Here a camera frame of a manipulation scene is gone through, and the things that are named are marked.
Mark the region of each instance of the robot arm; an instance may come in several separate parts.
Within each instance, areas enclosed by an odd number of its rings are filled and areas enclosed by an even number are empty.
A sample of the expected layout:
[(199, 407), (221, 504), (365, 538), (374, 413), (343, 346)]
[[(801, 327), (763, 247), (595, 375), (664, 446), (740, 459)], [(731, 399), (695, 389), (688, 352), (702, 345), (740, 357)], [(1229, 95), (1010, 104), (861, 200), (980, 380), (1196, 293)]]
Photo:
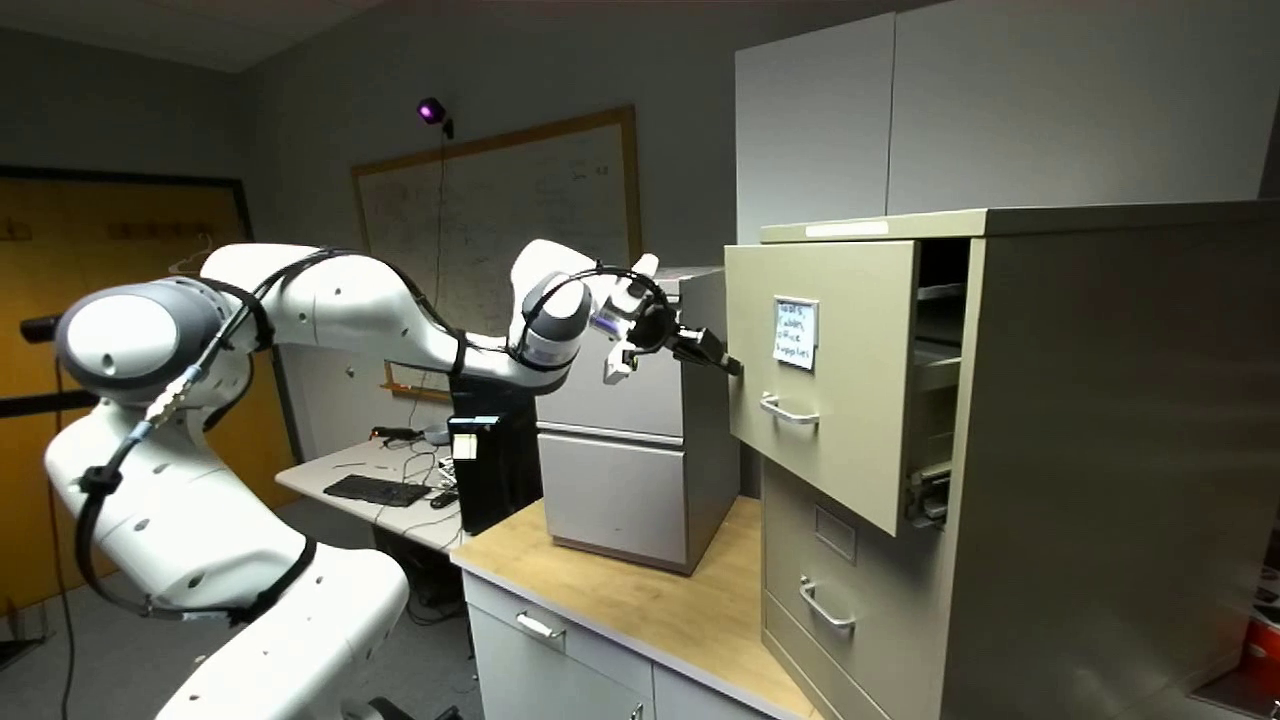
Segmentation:
[(46, 468), (81, 515), (81, 538), (116, 558), (146, 591), (146, 610), (216, 607), (246, 621), (163, 715), (297, 715), (393, 628), (407, 597), (387, 557), (315, 548), (207, 453), (206, 426), (247, 389), (257, 346), (339, 346), (551, 393), (590, 325), (615, 337), (609, 375), (629, 375), (645, 352), (688, 346), (654, 271), (654, 256), (609, 271), (531, 239), (511, 265), (503, 337), (450, 327), (374, 256), (305, 242), (229, 242), (199, 279), (72, 304), (57, 352), (101, 402), (47, 445)]

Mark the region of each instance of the filing cabinet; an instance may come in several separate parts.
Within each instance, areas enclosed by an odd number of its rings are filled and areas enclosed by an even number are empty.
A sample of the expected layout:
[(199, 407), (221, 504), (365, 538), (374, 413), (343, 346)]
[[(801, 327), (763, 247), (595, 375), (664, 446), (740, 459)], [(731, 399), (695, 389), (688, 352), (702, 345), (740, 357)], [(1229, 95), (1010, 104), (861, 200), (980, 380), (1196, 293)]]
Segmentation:
[(1280, 211), (965, 206), (725, 256), (763, 642), (847, 720), (1238, 715)]

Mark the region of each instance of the white cabinet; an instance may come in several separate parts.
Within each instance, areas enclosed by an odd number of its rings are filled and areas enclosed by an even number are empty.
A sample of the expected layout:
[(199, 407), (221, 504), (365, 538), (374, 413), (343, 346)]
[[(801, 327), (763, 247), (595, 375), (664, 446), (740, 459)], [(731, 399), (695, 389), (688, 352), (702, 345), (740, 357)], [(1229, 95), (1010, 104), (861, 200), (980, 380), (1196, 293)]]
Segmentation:
[(649, 720), (654, 662), (556, 610), (465, 578), (488, 720)]
[(488, 720), (763, 720), (481, 574), (465, 574)]
[(1278, 0), (965, 0), (746, 47), (738, 231), (1251, 200), (1278, 142), (1278, 29)]

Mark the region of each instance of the ceiling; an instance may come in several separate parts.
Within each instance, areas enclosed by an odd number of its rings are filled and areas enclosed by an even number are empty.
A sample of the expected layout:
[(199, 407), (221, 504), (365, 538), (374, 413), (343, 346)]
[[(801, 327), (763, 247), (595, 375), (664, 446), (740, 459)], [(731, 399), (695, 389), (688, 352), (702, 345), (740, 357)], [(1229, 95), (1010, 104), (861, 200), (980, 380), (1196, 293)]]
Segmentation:
[(246, 71), (381, 0), (0, 0), (0, 29)]

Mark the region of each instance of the cabinet drawer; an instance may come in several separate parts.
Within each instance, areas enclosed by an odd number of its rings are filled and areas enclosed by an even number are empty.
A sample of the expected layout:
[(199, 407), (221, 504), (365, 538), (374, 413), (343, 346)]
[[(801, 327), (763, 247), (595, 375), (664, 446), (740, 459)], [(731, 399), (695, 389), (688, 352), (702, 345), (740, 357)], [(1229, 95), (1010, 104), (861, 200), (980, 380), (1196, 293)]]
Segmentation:
[(763, 630), (791, 673), (829, 698), (866, 695), (898, 720), (937, 715), (937, 536), (886, 536), (776, 462), (759, 498)]
[(654, 445), (683, 445), (681, 364), (645, 357), (645, 373), (603, 382), (603, 331), (583, 331), (568, 380), (536, 394), (536, 424), (551, 431), (638, 435)]
[(556, 538), (661, 569), (694, 569), (683, 453), (540, 431), (550, 529)]
[(483, 715), (654, 715), (654, 662), (465, 574)]
[(886, 530), (901, 530), (911, 375), (911, 239), (725, 251), (731, 431)]

